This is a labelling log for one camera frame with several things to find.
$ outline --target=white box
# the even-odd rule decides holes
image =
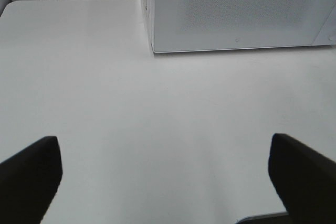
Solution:
[[[336,0],[147,0],[154,52],[336,44]]]

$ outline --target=white device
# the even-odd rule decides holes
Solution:
[[[336,44],[336,0],[147,0],[154,52]]]

